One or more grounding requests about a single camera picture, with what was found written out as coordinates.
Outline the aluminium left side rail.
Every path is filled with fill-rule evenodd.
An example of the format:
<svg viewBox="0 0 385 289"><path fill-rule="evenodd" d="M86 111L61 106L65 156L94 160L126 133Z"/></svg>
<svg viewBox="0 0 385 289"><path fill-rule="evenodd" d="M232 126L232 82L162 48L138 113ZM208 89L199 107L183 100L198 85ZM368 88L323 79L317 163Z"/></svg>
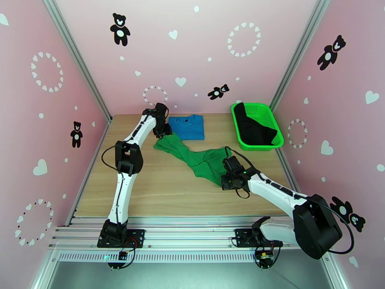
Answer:
<svg viewBox="0 0 385 289"><path fill-rule="evenodd" d="M89 167L88 167L88 169L87 169L87 171L85 173L85 176L83 178L82 184L81 184L81 186L79 188L78 194L77 194L77 196L76 196L76 198L74 200L73 206L72 206L72 208L71 208L71 210L69 212L69 215L68 215L68 217L66 219L66 222L65 222L64 226L69 226L71 224L71 222L72 222L72 219L73 219L73 217L74 217L74 215L76 213L76 210L78 208L78 205L80 203L82 195L83 195L83 193L85 191L85 188L87 186L88 179L90 178L90 174L92 172L92 168L93 168L93 166L94 166L94 164L95 164L95 162L97 160L99 151L100 151L100 149L102 147L103 141L104 141L104 139L106 137L106 134L108 132L109 126L111 124L111 121L112 121L112 118L111 117L107 117L106 126L105 126L105 128L104 128L104 130L102 132L101 138L100 138L100 140L99 140L99 142L98 142L98 144L96 146L94 155L93 155L93 157L92 157L92 159L90 161Z"/></svg>

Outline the grey metal lower panel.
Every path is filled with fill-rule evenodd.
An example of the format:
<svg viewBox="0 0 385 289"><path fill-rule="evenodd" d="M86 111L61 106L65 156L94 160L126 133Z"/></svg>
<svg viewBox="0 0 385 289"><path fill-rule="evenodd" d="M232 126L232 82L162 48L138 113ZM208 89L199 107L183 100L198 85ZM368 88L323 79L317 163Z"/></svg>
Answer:
<svg viewBox="0 0 385 289"><path fill-rule="evenodd" d="M353 289L332 257L316 261L282 250L268 270L254 262L135 261L121 270L106 261L65 261L49 255L31 289Z"/></svg>

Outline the black garment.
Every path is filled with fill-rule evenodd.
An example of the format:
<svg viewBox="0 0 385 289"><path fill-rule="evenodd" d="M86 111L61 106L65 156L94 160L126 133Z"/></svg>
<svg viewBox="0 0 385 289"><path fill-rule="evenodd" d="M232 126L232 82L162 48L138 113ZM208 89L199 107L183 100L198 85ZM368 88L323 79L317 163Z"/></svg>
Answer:
<svg viewBox="0 0 385 289"><path fill-rule="evenodd" d="M246 145L273 145L273 139L278 133L276 129L263 126L248 117L244 103L238 103L233 111L242 143Z"/></svg>

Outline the aluminium front rail platform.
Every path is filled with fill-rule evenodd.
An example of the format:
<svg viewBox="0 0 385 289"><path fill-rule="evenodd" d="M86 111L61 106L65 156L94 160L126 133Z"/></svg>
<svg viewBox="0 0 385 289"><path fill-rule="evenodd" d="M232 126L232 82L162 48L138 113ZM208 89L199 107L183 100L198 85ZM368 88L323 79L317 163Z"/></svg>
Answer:
<svg viewBox="0 0 385 289"><path fill-rule="evenodd" d="M130 229L144 229L143 247L136 251L234 250L234 230L249 228L259 216L131 217ZM58 226L49 240L53 250L97 250L105 218L74 217L69 226Z"/></svg>

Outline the black teddy bear wall sticker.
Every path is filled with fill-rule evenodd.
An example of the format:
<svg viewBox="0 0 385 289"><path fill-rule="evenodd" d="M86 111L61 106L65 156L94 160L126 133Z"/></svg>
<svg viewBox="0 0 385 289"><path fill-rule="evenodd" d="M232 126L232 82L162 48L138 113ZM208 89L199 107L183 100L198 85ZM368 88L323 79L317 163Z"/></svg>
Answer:
<svg viewBox="0 0 385 289"><path fill-rule="evenodd" d="M221 87L214 87L212 91L210 91L207 96L210 100L216 100L218 98L222 98L223 95L229 92L230 89L227 84L222 85Z"/></svg>
<svg viewBox="0 0 385 289"><path fill-rule="evenodd" d="M114 34L114 42L116 45L127 46L130 30L126 27L126 16L113 13L114 24L110 26L110 31Z"/></svg>
<svg viewBox="0 0 385 289"><path fill-rule="evenodd" d="M325 70L330 64L334 64L337 60L338 53L346 46L346 42L342 35L338 35L333 42L324 47L323 54L318 58L317 65L319 70Z"/></svg>
<svg viewBox="0 0 385 289"><path fill-rule="evenodd" d="M73 148L80 148L81 138L83 137L83 134L81 132L81 123L74 121L73 126L74 126L74 128L70 133L70 136L72 137L72 147Z"/></svg>

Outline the aluminium right side rail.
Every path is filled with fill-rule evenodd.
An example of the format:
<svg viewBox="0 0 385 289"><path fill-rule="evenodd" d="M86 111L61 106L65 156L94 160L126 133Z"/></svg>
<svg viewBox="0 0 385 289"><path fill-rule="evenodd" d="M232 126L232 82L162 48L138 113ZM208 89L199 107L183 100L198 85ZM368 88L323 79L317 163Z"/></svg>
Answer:
<svg viewBox="0 0 385 289"><path fill-rule="evenodd" d="M290 167L290 165L289 165L289 162L288 162L288 160L287 160L287 158L286 158L284 152L282 151L281 148L278 148L278 149L276 150L276 153L277 153L277 155L278 155L278 158L279 158L279 160L280 160L280 163L281 163L281 165L282 165L282 168L283 168L283 170L284 170L284 173L285 173L285 175L286 175L286 178L287 178L287 181L288 181L290 187L291 187L294 191L300 192L300 191L301 191L301 190L300 190L300 187L299 187L299 185L298 185L298 183L297 183L297 180L295 179L294 173L293 173L293 171L292 171L292 169L291 169L291 167Z"/></svg>

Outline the blue t-shirt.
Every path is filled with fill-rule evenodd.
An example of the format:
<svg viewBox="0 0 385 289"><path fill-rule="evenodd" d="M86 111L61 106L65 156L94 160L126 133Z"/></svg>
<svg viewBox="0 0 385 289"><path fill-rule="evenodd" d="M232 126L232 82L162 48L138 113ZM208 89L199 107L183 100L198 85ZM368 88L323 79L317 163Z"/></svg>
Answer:
<svg viewBox="0 0 385 289"><path fill-rule="evenodd" d="M170 117L168 123L172 132L181 140L204 140L204 117L202 115L190 115L187 117Z"/></svg>

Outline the aluminium corner post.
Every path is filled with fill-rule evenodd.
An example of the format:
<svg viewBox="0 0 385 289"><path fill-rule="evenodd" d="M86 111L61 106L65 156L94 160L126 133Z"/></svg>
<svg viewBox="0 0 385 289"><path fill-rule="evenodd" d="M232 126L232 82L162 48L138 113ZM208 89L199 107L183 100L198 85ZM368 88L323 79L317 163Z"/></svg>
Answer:
<svg viewBox="0 0 385 289"><path fill-rule="evenodd" d="M111 115L110 111L108 110L106 103L104 99L102 98L102 95L86 65L86 62L75 42L74 37L72 36L72 33L69 30L69 27L59 9L59 6L56 2L56 0L42 0L48 13L50 14L56 28L58 29L65 45L67 46L69 52L71 53L71 56L76 63L84 81L86 82L95 102L99 106L100 110L103 112L107 123L110 124L113 116Z"/></svg>
<svg viewBox="0 0 385 289"><path fill-rule="evenodd" d="M294 54L288 64L286 71L284 72L282 79L276 89L276 92L271 100L270 109L275 112L278 108L280 100L283 97L292 77L295 74L297 67L299 66L303 55L305 54L311 40L317 30L319 23L321 22L331 0L317 0L313 12L305 26L303 34L299 40L299 43L294 51Z"/></svg>

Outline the aluminium right corner post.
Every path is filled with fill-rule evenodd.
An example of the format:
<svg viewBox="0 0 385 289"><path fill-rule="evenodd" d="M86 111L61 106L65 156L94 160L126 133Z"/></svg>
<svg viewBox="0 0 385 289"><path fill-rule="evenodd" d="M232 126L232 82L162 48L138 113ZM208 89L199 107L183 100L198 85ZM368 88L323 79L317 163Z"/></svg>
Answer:
<svg viewBox="0 0 385 289"><path fill-rule="evenodd" d="M282 79L276 89L276 92L271 100L270 109L275 112L278 108L280 100L283 97L292 77L295 74L297 67L299 66L303 55L305 54L311 40L317 30L319 23L321 22L331 0L317 0L313 12L305 26L303 34L299 40L299 43L294 51L294 54L288 64L286 71L284 72Z"/></svg>

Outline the aluminium rail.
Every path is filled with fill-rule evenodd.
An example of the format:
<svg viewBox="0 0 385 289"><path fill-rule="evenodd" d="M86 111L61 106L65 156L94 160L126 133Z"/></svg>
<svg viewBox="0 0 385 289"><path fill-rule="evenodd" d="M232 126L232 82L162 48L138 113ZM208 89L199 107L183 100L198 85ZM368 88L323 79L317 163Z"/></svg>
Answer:
<svg viewBox="0 0 385 289"><path fill-rule="evenodd" d="M298 185L298 183L297 183L297 180L295 179L294 173L293 173L293 171L292 171L292 169L291 169L291 167L290 167L290 165L289 165L289 162L288 162L288 160L287 160L287 158L286 158L284 152L282 151L281 148L278 148L278 149L276 150L276 153L277 153L277 155L278 155L278 158L279 158L279 160L280 160L280 163L281 163L281 165L282 165L282 168L283 168L283 170L284 170L284 173L285 173L285 175L286 175L286 178L287 178L287 181L288 181L290 187L291 187L294 191L300 192L300 191L301 191L301 190L300 190L300 187L299 187L299 185Z"/></svg>
<svg viewBox="0 0 385 289"><path fill-rule="evenodd" d="M92 168L93 168L93 166L94 166L94 164L95 164L95 162L97 160L99 151L100 151L100 149L102 147L103 141L104 141L104 139L106 137L106 134L108 132L109 126L111 124L111 121L112 121L112 118L111 117L107 117L106 126L105 126L105 128L104 128L104 130L102 132L101 138L100 138L100 140L99 140L99 142L98 142L98 144L96 146L94 155L93 155L93 157L92 157L92 159L90 161L89 167L88 167L88 169L87 169L87 171L85 173L85 176L83 178L82 184L81 184L81 186L79 188L78 194L77 194L77 196L76 196L76 198L74 200L73 206L72 206L72 208L71 208L71 210L69 212L69 215L68 215L68 217L66 219L66 222L65 222L64 226L69 226L71 224L71 222L72 222L72 219L73 219L73 217L74 217L74 215L76 213L76 210L78 208L78 205L80 203L82 195L83 195L83 193L85 191L85 188L87 186L88 179L90 178L90 174L92 172Z"/></svg>

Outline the green plastic laundry basket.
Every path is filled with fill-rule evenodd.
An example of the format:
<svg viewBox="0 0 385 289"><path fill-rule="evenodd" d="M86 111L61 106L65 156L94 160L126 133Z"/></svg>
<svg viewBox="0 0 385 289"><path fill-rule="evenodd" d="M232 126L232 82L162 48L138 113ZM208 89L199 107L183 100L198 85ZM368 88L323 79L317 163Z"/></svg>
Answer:
<svg viewBox="0 0 385 289"><path fill-rule="evenodd" d="M239 133L238 133L238 127L236 126L236 120L234 115L234 107L238 103L234 103L231 106L231 114L233 117L233 122L235 125L235 132L238 139L239 146L244 151L271 151L276 148L280 148L284 144L284 138L280 131L280 128L276 122L276 119L269 108L268 105L262 104L262 103L244 103L246 114L248 117L256 120L263 126L276 129L278 131L277 135L273 139L273 145L247 145L241 142Z"/></svg>

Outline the green t-shirt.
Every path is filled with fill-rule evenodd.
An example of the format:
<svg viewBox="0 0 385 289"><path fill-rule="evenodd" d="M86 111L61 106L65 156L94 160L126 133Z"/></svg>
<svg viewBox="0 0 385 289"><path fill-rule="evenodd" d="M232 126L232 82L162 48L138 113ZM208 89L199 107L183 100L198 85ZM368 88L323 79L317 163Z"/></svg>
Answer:
<svg viewBox="0 0 385 289"><path fill-rule="evenodd" d="M196 177L207 179L222 186L222 176L226 174L223 160L228 154L224 147L204 151L192 151L177 135L164 136L157 140L154 149L171 154L184 162Z"/></svg>

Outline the perforated metal strip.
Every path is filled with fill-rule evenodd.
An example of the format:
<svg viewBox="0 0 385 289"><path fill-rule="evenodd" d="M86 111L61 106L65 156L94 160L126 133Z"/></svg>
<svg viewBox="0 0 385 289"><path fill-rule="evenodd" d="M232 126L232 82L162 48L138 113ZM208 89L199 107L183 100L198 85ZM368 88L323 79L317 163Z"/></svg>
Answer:
<svg viewBox="0 0 385 289"><path fill-rule="evenodd" d="M254 253L249 250L234 251L136 251L128 253L126 261L118 259L119 252L62 251L57 257L62 262L122 263L251 263Z"/></svg>

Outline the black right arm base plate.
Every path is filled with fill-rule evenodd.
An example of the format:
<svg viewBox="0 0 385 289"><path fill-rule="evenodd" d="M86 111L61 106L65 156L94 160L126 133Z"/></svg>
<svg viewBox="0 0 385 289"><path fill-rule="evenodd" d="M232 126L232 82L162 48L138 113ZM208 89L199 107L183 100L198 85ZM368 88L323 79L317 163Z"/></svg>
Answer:
<svg viewBox="0 0 385 289"><path fill-rule="evenodd" d="M280 248L283 247L283 243L277 240L267 240L262 232L252 228L238 228L235 232L235 246L239 248Z"/></svg>

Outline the aluminium left corner post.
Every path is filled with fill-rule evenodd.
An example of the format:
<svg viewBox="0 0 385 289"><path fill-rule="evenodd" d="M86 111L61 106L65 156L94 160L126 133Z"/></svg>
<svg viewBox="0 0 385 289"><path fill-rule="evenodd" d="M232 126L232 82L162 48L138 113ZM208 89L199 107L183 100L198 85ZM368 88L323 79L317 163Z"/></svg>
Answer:
<svg viewBox="0 0 385 289"><path fill-rule="evenodd" d="M103 112L107 123L110 124L113 116L111 115L110 111L108 110L106 103L104 99L102 98L102 95L86 65L86 62L75 42L74 37L72 36L72 33L69 30L69 27L59 9L59 6L56 2L56 0L42 0L48 13L50 14L56 28L58 29L65 45L67 46L69 52L71 53L71 56L76 63L84 81L86 82L95 102L99 106L100 110Z"/></svg>

